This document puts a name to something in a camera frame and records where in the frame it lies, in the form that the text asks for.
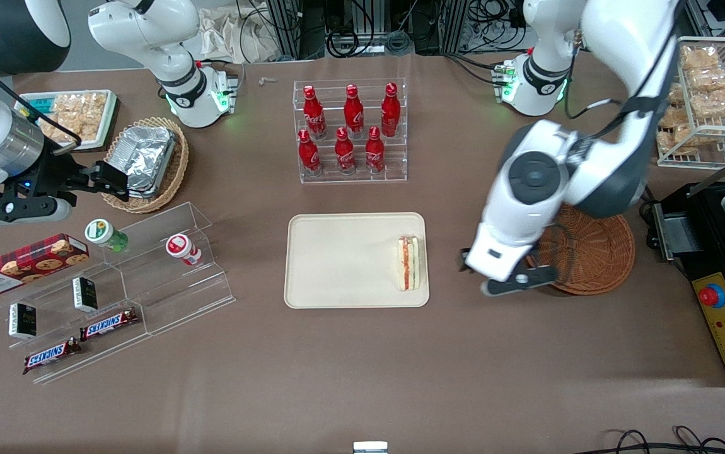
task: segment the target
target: snickers bar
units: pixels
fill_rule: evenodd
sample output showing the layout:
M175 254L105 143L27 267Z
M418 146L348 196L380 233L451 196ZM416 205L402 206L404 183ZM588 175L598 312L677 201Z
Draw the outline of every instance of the snickers bar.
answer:
M129 308L126 311L122 311L115 314L112 317L101 320L89 327L83 327L79 329L79 339L83 342L96 336L98 334L107 333L110 330L115 330L118 327L129 325L131 323L138 322L138 315L136 314L136 308Z
M26 374L34 368L39 368L44 364L57 361L69 354L74 354L82 350L83 348L80 347L79 342L77 342L77 338L70 338L60 345L51 347L48 350L43 350L37 354L32 354L32 356L27 356L23 362L23 374Z

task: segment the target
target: sandwich slice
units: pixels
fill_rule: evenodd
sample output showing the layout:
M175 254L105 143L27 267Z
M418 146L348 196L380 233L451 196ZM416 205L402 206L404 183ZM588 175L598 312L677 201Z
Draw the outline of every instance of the sandwich slice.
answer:
M418 288L418 238L415 235L402 235L397 247L399 290Z

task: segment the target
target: small bottle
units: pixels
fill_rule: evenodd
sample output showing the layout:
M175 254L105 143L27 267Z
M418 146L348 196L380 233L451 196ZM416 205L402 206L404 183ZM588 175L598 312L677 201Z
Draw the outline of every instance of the small bottle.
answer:
M203 251L199 250L189 239L189 236L183 235L183 233L177 233L177 235L169 237L166 241L166 252L176 259L181 259L184 264L190 267L196 265L200 258L203 257Z
M304 87L304 117L307 127L316 141L326 137L326 117L323 115L323 106L315 96L315 87Z
M365 164L368 172L382 173L385 170L385 144L380 139L380 129L371 126L368 130L368 143L365 144Z
M397 98L397 84L388 83L385 86L385 99L382 101L382 135L394 137L397 135L402 106Z
M343 114L345 115L345 126L349 130L349 137L352 139L362 139L363 129L365 129L363 103L357 97L357 86L353 83L345 87Z
M339 167L340 173L353 175L354 172L357 172L357 163L354 162L354 144L349 140L349 133L345 127L337 128L334 153L337 153L337 167Z
M301 129L298 132L298 156L304 163L304 172L308 177L320 176L323 173L323 166L320 164L320 157L317 155L317 145L310 139L310 132Z
M105 219L93 219L85 228L85 239L95 245L102 245L113 252L120 252L127 247L127 235L113 228L113 224Z

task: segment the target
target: red emergency stop button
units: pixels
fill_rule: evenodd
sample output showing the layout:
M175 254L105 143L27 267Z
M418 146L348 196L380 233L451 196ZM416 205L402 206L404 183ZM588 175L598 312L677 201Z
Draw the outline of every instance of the red emergency stop button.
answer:
M699 290L699 301L705 306L722 308L725 305L724 290L717 284L708 284Z

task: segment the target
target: aluminum foil container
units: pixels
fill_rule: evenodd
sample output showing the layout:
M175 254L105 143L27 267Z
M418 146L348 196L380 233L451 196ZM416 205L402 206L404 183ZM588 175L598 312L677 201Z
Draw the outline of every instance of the aluminum foil container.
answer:
M175 133L166 127L133 126L113 150L110 164L127 175L131 197L158 195L166 167L175 149Z

